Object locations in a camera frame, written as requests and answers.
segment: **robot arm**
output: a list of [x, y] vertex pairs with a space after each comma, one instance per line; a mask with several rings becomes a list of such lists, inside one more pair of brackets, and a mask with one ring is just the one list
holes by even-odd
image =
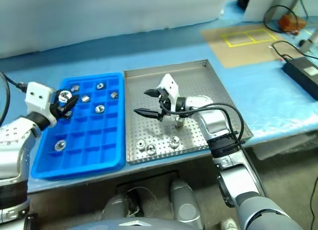
[[[27, 181], [30, 150], [41, 132], [47, 127], [54, 127], [59, 118], [66, 117], [65, 114], [78, 100], [78, 96], [74, 95], [67, 99], [64, 106], [60, 106], [58, 97], [62, 92], [65, 91], [55, 93], [49, 87], [30, 82], [25, 98], [27, 115], [0, 128], [0, 224], [21, 219], [14, 221], [13, 225], [24, 225], [23, 218], [29, 210]], [[5, 224], [4, 228], [13, 225]]]
[[197, 121], [219, 171], [217, 180], [224, 202], [236, 208], [242, 230], [302, 229], [264, 196], [258, 175], [224, 109], [215, 107], [217, 104], [207, 96], [180, 97], [178, 85], [170, 74], [163, 77], [157, 89], [147, 90], [145, 94], [159, 98], [162, 112], [139, 108], [134, 110], [137, 114], [160, 121], [164, 115], [171, 114], [182, 118], [191, 116]]

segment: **cylindrical metal part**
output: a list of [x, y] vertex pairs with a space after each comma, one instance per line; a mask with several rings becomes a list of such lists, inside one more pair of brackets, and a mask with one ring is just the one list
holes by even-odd
[[184, 125], [184, 118], [176, 116], [174, 119], [174, 125], [176, 128], [181, 128]]

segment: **perforated metal tray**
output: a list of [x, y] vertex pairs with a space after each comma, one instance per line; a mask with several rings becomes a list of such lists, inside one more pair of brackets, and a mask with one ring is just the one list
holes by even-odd
[[[191, 118], [187, 118], [184, 126], [177, 129], [173, 116], [165, 116], [163, 122], [159, 122], [134, 113], [135, 108], [141, 107], [159, 111], [158, 99], [143, 93], [147, 89], [156, 88], [166, 73], [170, 73], [179, 85], [181, 96], [206, 95], [214, 102], [234, 105], [208, 60], [125, 71], [126, 159], [129, 163], [165, 158], [208, 147], [198, 124]], [[239, 131], [236, 113], [230, 108], [223, 108], [229, 112], [234, 130]], [[246, 124], [244, 128], [243, 139], [247, 140], [252, 137], [252, 133]], [[176, 149], [169, 146], [171, 136], [180, 138], [180, 145]], [[136, 147], [138, 139], [144, 139], [147, 144], [155, 144], [156, 155], [149, 156], [145, 151], [139, 151]]]

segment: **black cable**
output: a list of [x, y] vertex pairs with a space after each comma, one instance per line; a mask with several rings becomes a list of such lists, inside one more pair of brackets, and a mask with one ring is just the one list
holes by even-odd
[[318, 176], [317, 176], [317, 178], [315, 180], [314, 189], [313, 189], [312, 195], [310, 197], [310, 211], [312, 212], [312, 215], [313, 215], [312, 225], [311, 225], [311, 228], [310, 228], [311, 230], [313, 230], [313, 226], [314, 226], [314, 222], [315, 222], [315, 214], [314, 214], [314, 210], [313, 210], [313, 198], [314, 198], [314, 194], [315, 194], [315, 191], [316, 191], [317, 182], [318, 182]]
[[305, 12], [305, 15], [306, 15], [306, 21], [308, 21], [308, 13], [307, 13], [307, 10], [305, 8], [304, 2], [303, 2], [303, 0], [299, 0], [299, 1], [300, 1], [300, 4], [302, 5], [302, 7], [304, 9], [304, 12]]
[[[266, 190], [266, 188], [265, 188], [265, 186], [264, 186], [264, 184], [263, 184], [261, 178], [259, 177], [258, 172], [257, 172], [257, 170], [256, 170], [256, 168], [255, 168], [255, 166], [254, 166], [254, 164], [253, 164], [253, 162], [252, 162], [252, 160], [250, 159], [250, 157], [249, 157], [249, 155], [247, 154], [246, 150], [241, 146], [240, 140], [241, 140], [241, 137], [242, 137], [243, 132], [244, 132], [244, 120], [243, 120], [243, 117], [242, 117], [241, 113], [240, 113], [235, 107], [233, 107], [232, 105], [227, 104], [227, 103], [210, 103], [210, 104], [208, 104], [208, 105], [205, 105], [205, 106], [202, 106], [202, 107], [199, 107], [199, 108], [197, 108], [197, 109], [190, 110], [190, 111], [172, 112], [172, 111], [168, 110], [168, 109], [165, 107], [165, 105], [164, 105], [164, 103], [163, 103], [162, 100], [160, 100], [159, 103], [160, 103], [160, 107], [161, 107], [166, 113], [169, 113], [169, 114], [172, 114], [172, 115], [191, 115], [191, 114], [196, 113], [196, 112], [208, 111], [208, 110], [221, 110], [221, 111], [223, 111], [224, 114], [225, 114], [225, 116], [226, 116], [226, 118], [227, 118], [230, 131], [231, 131], [231, 133], [232, 133], [232, 135], [233, 135], [235, 141], [237, 141], [238, 145], [241, 147], [241, 150], [242, 150], [243, 154], [245, 155], [247, 162], [249, 163], [249, 165], [250, 165], [251, 169], [253, 170], [253, 172], [254, 172], [256, 178], [258, 179], [259, 185], [260, 185], [260, 187], [261, 187], [261, 189], [262, 189], [262, 191], [263, 191], [263, 193], [264, 193], [264, 196], [265, 196], [265, 197], [268, 197], [267, 190]], [[237, 138], [236, 135], [234, 134], [234, 131], [233, 131], [233, 128], [232, 128], [231, 119], [230, 119], [230, 116], [229, 116], [228, 112], [227, 112], [224, 108], [222, 108], [222, 107], [209, 107], [209, 106], [212, 106], [212, 105], [224, 105], [224, 106], [231, 107], [231, 108], [238, 114], [238, 117], [239, 117], [240, 123], [241, 123], [241, 131], [240, 131], [240, 134], [239, 134], [238, 138]]]
[[2, 126], [3, 121], [6, 117], [6, 114], [8, 113], [9, 106], [10, 106], [10, 88], [9, 88], [9, 84], [8, 84], [8, 79], [4, 75], [4, 73], [0, 72], [0, 77], [3, 81], [4, 88], [5, 88], [5, 105], [4, 105], [3, 113], [0, 117], [0, 126]]
[[170, 110], [168, 110], [165, 105], [163, 104], [163, 101], [159, 101], [160, 103], [160, 107], [166, 112], [166, 113], [169, 113], [169, 114], [172, 114], [172, 115], [191, 115], [193, 113], [196, 113], [196, 112], [201, 112], [201, 111], [208, 111], [208, 110], [221, 110], [224, 112], [225, 116], [227, 117], [227, 120], [228, 120], [228, 123], [229, 123], [229, 128], [232, 132], [232, 134], [234, 134], [234, 131], [233, 131], [233, 128], [232, 128], [232, 123], [231, 123], [231, 119], [230, 119], [230, 116], [228, 114], [228, 112], [224, 109], [224, 108], [221, 108], [221, 107], [210, 107], [210, 106], [216, 106], [216, 105], [223, 105], [223, 106], [227, 106], [227, 107], [230, 107], [232, 108], [238, 115], [239, 117], [239, 120], [240, 120], [240, 132], [239, 132], [239, 136], [238, 136], [238, 140], [240, 141], [242, 139], [242, 136], [243, 136], [243, 133], [244, 133], [244, 120], [243, 120], [243, 117], [241, 115], [241, 113], [232, 105], [230, 104], [227, 104], [227, 103], [222, 103], [222, 102], [216, 102], [216, 103], [210, 103], [210, 104], [207, 104], [205, 106], [202, 106], [202, 107], [199, 107], [197, 109], [193, 109], [193, 110], [189, 110], [189, 111], [182, 111], [182, 112], [172, 112]]
[[274, 6], [271, 6], [264, 14], [264, 17], [263, 17], [263, 24], [264, 26], [271, 30], [271, 31], [274, 31], [276, 33], [280, 33], [280, 34], [289, 34], [290, 32], [285, 32], [285, 31], [281, 31], [281, 30], [274, 30], [272, 28], [270, 28], [267, 23], [266, 23], [266, 16], [267, 14], [269, 13], [269, 11], [271, 11], [273, 8], [276, 8], [276, 7], [283, 7], [283, 8], [286, 8], [291, 14], [293, 14], [293, 16], [295, 17], [295, 20], [296, 20], [296, 30], [299, 29], [299, 22], [298, 22], [298, 17], [296, 16], [296, 14], [293, 12], [293, 10], [291, 10], [289, 7], [287, 6], [284, 6], [284, 5], [274, 5]]
[[284, 60], [286, 60], [286, 59], [285, 59], [283, 56], [284, 56], [284, 55], [287, 56], [287, 55], [286, 55], [286, 54], [282, 55], [282, 54], [280, 54], [280, 53], [277, 51], [276, 47], [274, 46], [274, 45], [277, 44], [277, 43], [286, 43], [286, 44], [292, 46], [295, 50], [297, 50], [298, 53], [302, 54], [303, 56], [318, 60], [318, 57], [311, 56], [311, 55], [306, 55], [305, 53], [301, 52], [296, 46], [294, 46], [293, 44], [289, 43], [288, 41], [285, 41], [285, 40], [275, 41], [273, 44], [271, 44], [271, 46], [273, 47], [273, 49], [275, 50], [275, 52], [276, 52], [280, 57], [282, 57]]

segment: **black box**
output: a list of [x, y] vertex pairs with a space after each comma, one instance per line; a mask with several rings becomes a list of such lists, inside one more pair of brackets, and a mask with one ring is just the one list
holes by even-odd
[[318, 67], [314, 63], [306, 57], [287, 60], [283, 71], [318, 100]]

